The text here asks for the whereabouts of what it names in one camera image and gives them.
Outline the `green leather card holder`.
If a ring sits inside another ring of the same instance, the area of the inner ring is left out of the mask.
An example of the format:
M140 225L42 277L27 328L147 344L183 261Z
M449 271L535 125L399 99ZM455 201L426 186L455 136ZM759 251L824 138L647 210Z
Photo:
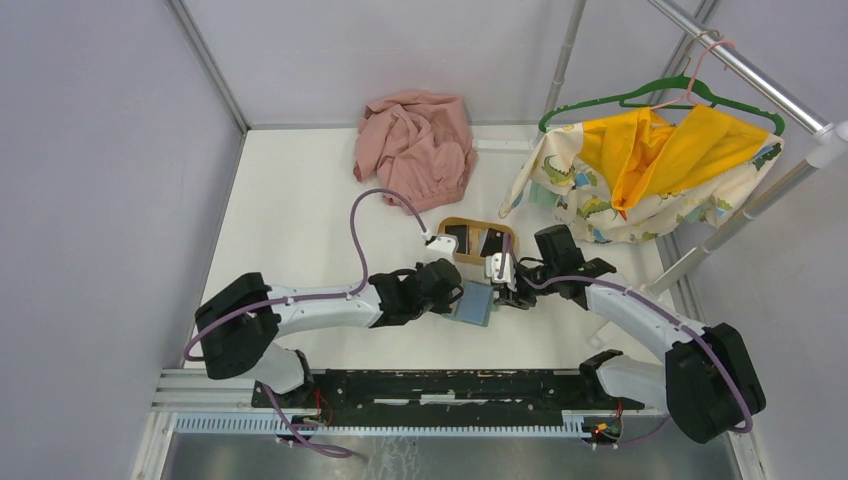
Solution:
M463 294L443 317L473 326L487 327L493 309L494 288L489 284L466 281Z

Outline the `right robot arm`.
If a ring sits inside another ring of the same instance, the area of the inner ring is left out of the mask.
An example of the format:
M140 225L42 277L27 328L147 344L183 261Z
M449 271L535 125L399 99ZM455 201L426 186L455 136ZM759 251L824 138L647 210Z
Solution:
M699 444L752 430L766 398L735 328L707 326L648 298L607 261L586 259L564 225L540 230L534 239L541 256L529 265L515 258L510 235L487 257L485 275L496 304L529 310L541 296L559 296L617 326L657 360L637 361L619 350L585 360L577 382L585 405L634 400L663 412Z

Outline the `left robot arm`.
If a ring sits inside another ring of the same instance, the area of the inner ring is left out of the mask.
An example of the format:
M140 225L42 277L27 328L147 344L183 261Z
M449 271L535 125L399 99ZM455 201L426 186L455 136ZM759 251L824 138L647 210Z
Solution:
M374 274L353 292L271 286L251 272L196 310L191 343L201 347L196 359L209 379L255 380L297 408L314 394L310 367L303 352L277 339L334 327L403 326L428 312L449 312L462 293L459 270L446 259Z

